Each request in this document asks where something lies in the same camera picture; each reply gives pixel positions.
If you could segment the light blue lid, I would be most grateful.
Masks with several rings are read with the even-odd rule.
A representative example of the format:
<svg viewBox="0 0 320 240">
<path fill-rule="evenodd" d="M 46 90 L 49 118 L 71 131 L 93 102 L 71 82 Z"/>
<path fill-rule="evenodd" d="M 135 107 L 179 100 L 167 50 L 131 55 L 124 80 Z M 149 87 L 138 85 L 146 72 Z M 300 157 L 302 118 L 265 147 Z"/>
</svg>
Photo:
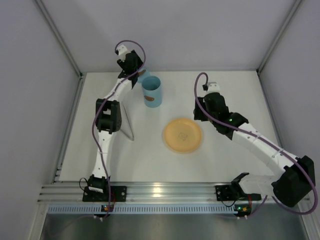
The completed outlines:
<svg viewBox="0 0 320 240">
<path fill-rule="evenodd" d="M 137 78 L 137 83 L 141 84 L 143 82 L 143 80 L 147 77 L 149 77 L 151 74 L 150 72 L 145 69 L 142 68 L 139 72 L 138 72 L 138 78 Z"/>
</svg>

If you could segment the light blue cylindrical container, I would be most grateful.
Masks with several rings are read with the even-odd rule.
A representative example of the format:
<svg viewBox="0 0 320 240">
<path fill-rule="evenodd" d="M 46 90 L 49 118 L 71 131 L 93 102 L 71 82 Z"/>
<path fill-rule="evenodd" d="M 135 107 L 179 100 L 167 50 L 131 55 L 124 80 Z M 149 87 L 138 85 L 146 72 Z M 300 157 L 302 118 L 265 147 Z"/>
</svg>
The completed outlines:
<svg viewBox="0 0 320 240">
<path fill-rule="evenodd" d="M 146 77 L 142 83 L 144 104 L 149 108 L 157 108 L 162 104 L 162 83 L 154 75 Z"/>
</svg>

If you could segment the metal tongs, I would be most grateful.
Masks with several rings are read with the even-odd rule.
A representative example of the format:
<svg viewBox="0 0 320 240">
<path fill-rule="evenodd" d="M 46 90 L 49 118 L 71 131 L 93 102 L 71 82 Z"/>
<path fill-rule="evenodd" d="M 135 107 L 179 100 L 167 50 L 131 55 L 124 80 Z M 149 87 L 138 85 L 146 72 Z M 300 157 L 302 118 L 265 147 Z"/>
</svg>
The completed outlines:
<svg viewBox="0 0 320 240">
<path fill-rule="evenodd" d="M 132 130 L 130 118 L 129 118 L 128 114 L 127 114 L 126 108 L 125 108 L 123 103 L 120 104 L 120 110 L 121 110 L 121 119 L 122 119 L 120 131 L 130 141 L 134 141 L 135 137 L 134 137 L 134 133 L 133 133 L 133 130 Z"/>
</svg>

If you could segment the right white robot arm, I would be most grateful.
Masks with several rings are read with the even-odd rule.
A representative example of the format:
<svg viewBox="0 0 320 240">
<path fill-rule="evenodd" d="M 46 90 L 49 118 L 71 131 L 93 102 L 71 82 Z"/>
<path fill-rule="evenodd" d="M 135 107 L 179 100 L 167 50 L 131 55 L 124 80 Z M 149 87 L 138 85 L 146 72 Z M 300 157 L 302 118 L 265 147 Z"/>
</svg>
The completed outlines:
<svg viewBox="0 0 320 240">
<path fill-rule="evenodd" d="M 193 113 L 195 120 L 209 121 L 218 133 L 247 149 L 272 171 L 272 175 L 243 172 L 234 178 L 230 188 L 238 199 L 259 194 L 292 208 L 309 192 L 318 196 L 313 160 L 297 157 L 269 141 L 244 116 L 230 112 L 220 93 L 196 97 Z"/>
</svg>

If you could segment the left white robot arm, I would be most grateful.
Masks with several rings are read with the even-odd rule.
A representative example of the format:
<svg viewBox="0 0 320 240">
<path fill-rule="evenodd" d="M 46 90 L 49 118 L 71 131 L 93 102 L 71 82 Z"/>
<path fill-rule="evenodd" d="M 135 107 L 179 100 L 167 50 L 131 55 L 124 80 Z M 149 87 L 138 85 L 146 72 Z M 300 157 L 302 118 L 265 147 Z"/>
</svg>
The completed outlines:
<svg viewBox="0 0 320 240">
<path fill-rule="evenodd" d="M 111 156 L 113 143 L 121 130 L 123 116 L 122 101 L 138 81 L 143 61 L 135 50 L 125 45 L 116 48 L 117 64 L 121 67 L 115 86 L 95 103 L 95 117 L 91 127 L 93 140 L 97 145 L 96 162 L 87 186 L 83 190 L 83 202 L 110 202 L 111 192 Z"/>
</svg>

